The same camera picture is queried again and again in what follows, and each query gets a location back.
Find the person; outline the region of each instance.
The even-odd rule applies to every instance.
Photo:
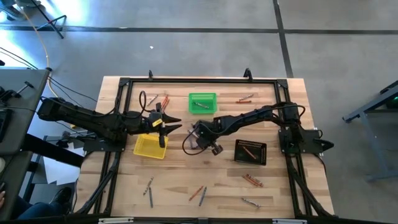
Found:
[[[40,5],[41,2],[38,0],[34,0],[36,5]],[[35,7],[35,4],[32,3],[31,0],[17,0],[20,7]],[[7,19],[10,21],[23,21],[25,20],[25,16],[19,12],[16,8],[14,8],[15,0],[0,0],[0,11],[3,11],[7,14]]]
[[[5,191],[0,193],[0,209],[4,205],[5,195]],[[66,215],[70,212],[69,200],[71,196],[72,189],[69,187],[59,190],[50,203],[39,202],[32,205],[18,196],[11,214],[11,219],[27,220],[30,218]]]

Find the gray floor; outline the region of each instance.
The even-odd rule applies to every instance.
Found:
[[[52,17],[67,14],[69,26],[277,27],[271,0],[43,2]],[[279,0],[279,4],[286,29],[398,28],[398,2],[394,0]],[[30,15],[35,25],[44,22],[34,11]],[[0,21],[11,24],[2,17]],[[16,24],[25,26],[26,22]],[[104,75],[146,75],[149,69],[154,75],[240,77],[250,67],[256,77],[286,77],[277,34],[68,32],[63,40],[54,32],[40,34],[49,52],[54,78],[95,98]],[[397,179],[371,184],[365,181],[366,174],[378,170],[374,154],[362,125],[358,121],[345,124],[341,117],[397,80],[398,36],[286,38],[294,77],[305,79],[315,124],[323,130],[325,139],[335,143],[325,153],[335,213],[345,218],[397,222]],[[0,45],[24,55],[39,67],[46,66],[34,32],[0,30]],[[6,62],[16,65],[8,59]],[[51,95],[48,89],[44,95]],[[84,106],[95,106],[90,100],[73,97]],[[398,125],[396,118],[372,119],[377,134],[396,136],[396,132],[391,132]],[[35,118],[29,132],[42,137],[62,130],[58,124]],[[398,152],[392,151],[398,150],[397,140],[380,139],[394,167]],[[36,195],[40,198],[43,193],[38,190]]]

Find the yellow cable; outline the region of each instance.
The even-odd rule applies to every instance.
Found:
[[[37,37],[39,38],[40,42],[42,43],[44,52],[45,52],[45,58],[47,59],[47,68],[50,68],[50,60],[49,60],[49,55],[47,53],[47,49],[45,48],[45,44],[43,42],[42,36],[40,36],[39,32],[37,31],[35,25],[33,25],[33,22],[29,19],[29,17],[27,16],[27,14],[24,12],[24,10],[21,8],[21,3],[19,2],[19,0],[15,0],[15,3],[17,4],[18,8],[21,10],[21,13],[23,13],[23,15],[26,17],[26,19],[29,21],[30,25],[33,27],[33,30],[35,30]],[[50,78],[52,77],[52,73],[50,72],[49,77],[47,79],[47,85],[49,86],[50,91],[52,92],[52,94],[54,94],[55,97],[58,97],[58,95],[54,92],[54,90],[52,89],[51,86],[51,82],[50,82]]]

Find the desk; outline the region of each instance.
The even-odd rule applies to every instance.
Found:
[[[96,111],[106,113],[114,106],[120,77],[104,77]],[[306,107],[302,126],[313,128],[312,114],[303,79],[288,79],[291,101]],[[135,83],[132,89],[130,110],[140,111],[138,96],[145,90],[148,99],[159,94],[156,102],[169,94],[170,103],[165,112],[182,119],[183,126],[169,134],[165,159],[151,159],[134,155],[137,136],[129,136],[122,153],[112,216],[129,217],[213,217],[213,218],[288,218],[294,217],[285,157],[280,153],[277,132],[279,127],[271,122],[261,122],[241,128],[238,132],[219,138],[224,151],[214,156],[210,150],[197,156],[182,151],[182,141],[187,129],[198,119],[212,120],[214,116],[238,115],[275,103],[272,86],[242,83]],[[193,115],[188,112],[188,94],[191,92],[217,93],[218,110],[215,114]],[[237,105],[235,101],[254,93],[253,103]],[[233,161],[235,139],[267,143],[267,165],[255,166]],[[81,167],[78,181],[78,200],[75,210],[88,200],[100,179],[103,152],[94,152]],[[303,154],[307,185],[325,210],[333,213],[325,171],[313,155]],[[241,175],[251,174],[264,183],[263,188],[253,187]],[[142,196],[150,177],[154,207],[150,208],[148,195]],[[207,186],[203,205],[200,196],[191,202],[189,197],[201,186]],[[103,206],[108,194],[104,191]],[[304,211],[301,191],[298,190],[300,208]],[[241,201],[249,198],[263,207],[256,209]]]
[[[0,86],[5,90],[19,90],[24,81],[31,83],[34,88],[27,88],[21,93],[21,98],[11,98],[10,106],[19,106],[36,110],[39,98],[44,90],[49,75],[47,70],[5,69],[0,68]],[[7,167],[0,176],[0,182],[6,183],[6,201],[0,210],[0,220],[8,220],[14,207],[22,182],[29,166],[32,152],[19,152],[34,113],[29,110],[12,109],[9,127],[0,143],[0,155],[7,162]]]

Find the wooden table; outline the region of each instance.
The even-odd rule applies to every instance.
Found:
[[[114,106],[120,77],[104,77],[96,111],[105,113]],[[313,119],[304,80],[288,79],[291,101],[306,107],[302,126],[313,128]],[[169,134],[169,143],[164,159],[151,159],[132,153],[137,136],[129,136],[122,154],[114,194],[112,216],[129,217],[213,217],[213,218],[287,218],[294,217],[285,157],[279,149],[277,131],[272,122],[261,122],[241,128],[230,136],[219,138],[224,151],[214,156],[210,150],[197,156],[188,156],[182,151],[182,141],[191,123],[198,119],[212,120],[214,116],[238,115],[275,103],[274,87],[266,84],[219,84],[219,83],[135,83],[130,110],[140,111],[138,96],[145,90],[148,99],[159,94],[154,102],[161,102],[165,94],[170,103],[165,112],[182,119],[183,126]],[[188,112],[188,94],[191,92],[217,93],[218,110],[210,115],[193,115]],[[237,105],[240,97],[254,93],[251,104]],[[267,165],[256,166],[233,161],[236,139],[264,142],[267,144]],[[78,200],[75,210],[88,200],[98,185],[103,163],[103,152],[94,152],[83,163],[78,181]],[[311,154],[303,154],[307,185],[325,210],[333,213],[325,171],[321,162]],[[264,183],[253,187],[241,176],[251,174]],[[149,205],[149,196],[143,191],[150,177],[154,207]],[[207,186],[203,205],[196,196],[189,197],[201,186]],[[103,207],[108,191],[103,196]],[[301,191],[298,190],[300,208],[304,211]],[[256,209],[242,202],[241,197],[262,205]]]

